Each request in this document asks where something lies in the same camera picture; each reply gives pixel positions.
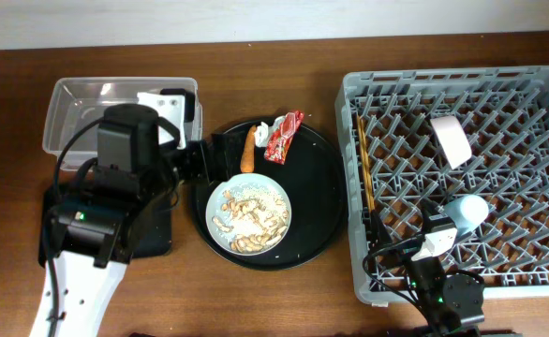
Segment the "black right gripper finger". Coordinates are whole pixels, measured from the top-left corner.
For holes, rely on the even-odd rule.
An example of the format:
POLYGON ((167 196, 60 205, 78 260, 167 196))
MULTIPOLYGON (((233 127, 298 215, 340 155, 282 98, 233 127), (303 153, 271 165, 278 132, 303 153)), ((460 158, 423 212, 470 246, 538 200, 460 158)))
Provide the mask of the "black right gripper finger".
POLYGON ((438 212, 435 203, 423 199, 420 201, 420 205, 425 225, 432 225, 435 221, 441 219, 441 214, 438 212))
POLYGON ((373 248, 381 249, 392 244, 392 239, 376 210, 370 212, 370 227, 373 236, 373 248))

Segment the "orange carrot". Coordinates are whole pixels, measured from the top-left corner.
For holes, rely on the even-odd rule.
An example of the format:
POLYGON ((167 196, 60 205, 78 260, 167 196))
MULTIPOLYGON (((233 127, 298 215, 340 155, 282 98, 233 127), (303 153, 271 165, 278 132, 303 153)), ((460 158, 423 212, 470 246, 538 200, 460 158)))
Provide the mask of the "orange carrot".
POLYGON ((245 146, 240 162, 240 171, 242 173, 252 173, 255 168, 255 133, 257 127, 252 125, 245 138, 245 146))

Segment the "light blue plastic cup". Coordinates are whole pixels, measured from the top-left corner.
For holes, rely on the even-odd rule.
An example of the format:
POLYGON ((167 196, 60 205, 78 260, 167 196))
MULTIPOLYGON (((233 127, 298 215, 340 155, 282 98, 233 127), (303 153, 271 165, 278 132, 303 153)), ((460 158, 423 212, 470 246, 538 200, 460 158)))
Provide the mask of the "light blue plastic cup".
POLYGON ((455 223, 457 237, 469 235, 489 215, 488 203, 477 195, 466 195, 455 199, 446 204, 443 209, 455 223))

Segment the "white tissue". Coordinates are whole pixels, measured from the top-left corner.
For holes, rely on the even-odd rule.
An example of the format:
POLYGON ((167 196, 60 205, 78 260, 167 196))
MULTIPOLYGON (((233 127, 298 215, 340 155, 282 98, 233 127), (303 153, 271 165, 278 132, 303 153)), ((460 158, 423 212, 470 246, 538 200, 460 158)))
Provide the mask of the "white tissue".
POLYGON ((255 146, 259 148, 264 148, 268 144, 269 139, 274 133, 276 127, 276 123, 273 123, 272 125, 267 125, 266 123, 261 122, 254 131, 255 146))

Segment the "red snack wrapper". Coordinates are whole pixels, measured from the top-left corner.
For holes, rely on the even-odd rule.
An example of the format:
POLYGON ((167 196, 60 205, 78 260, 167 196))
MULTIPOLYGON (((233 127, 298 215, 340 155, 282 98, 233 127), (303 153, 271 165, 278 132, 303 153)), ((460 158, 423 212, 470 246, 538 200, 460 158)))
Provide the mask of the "red snack wrapper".
POLYGON ((300 110, 288 112, 275 119, 264 153, 267 161, 280 165, 285 163, 293 137, 303 120, 304 113, 300 110))

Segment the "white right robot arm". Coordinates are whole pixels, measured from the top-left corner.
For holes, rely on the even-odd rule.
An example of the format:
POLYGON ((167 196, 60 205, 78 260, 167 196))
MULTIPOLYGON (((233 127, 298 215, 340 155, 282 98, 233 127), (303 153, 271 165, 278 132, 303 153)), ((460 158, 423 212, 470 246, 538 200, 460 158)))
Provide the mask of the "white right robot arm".
POLYGON ((411 238, 412 248, 401 258, 409 280, 409 293, 427 322, 421 336, 489 336, 479 325, 484 321, 483 278, 472 271, 446 271, 441 256, 450 251, 457 226, 428 201, 421 204, 423 224, 411 238))

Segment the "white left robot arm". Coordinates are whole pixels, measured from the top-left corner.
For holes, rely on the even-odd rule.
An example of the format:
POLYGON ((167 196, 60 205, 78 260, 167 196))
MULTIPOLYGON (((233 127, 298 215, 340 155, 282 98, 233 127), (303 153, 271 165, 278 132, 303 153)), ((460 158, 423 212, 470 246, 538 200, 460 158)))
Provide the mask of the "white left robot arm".
MULTIPOLYGON (((158 131, 170 131, 172 124, 138 104, 109 107, 94 127, 102 154, 85 161, 72 182, 53 183, 44 196, 38 261, 46 278, 35 336, 97 334, 131 260, 168 249, 171 200, 180 183, 192 183, 197 230, 216 247, 208 230, 208 199, 239 176, 235 165, 250 125, 193 140, 181 150, 158 142, 158 131)), ((289 197, 290 237, 255 256, 218 248, 228 261, 256 271, 291 269, 319 256, 341 233, 349 216, 341 155, 309 126, 298 129, 297 140, 284 167, 258 167, 289 197)))

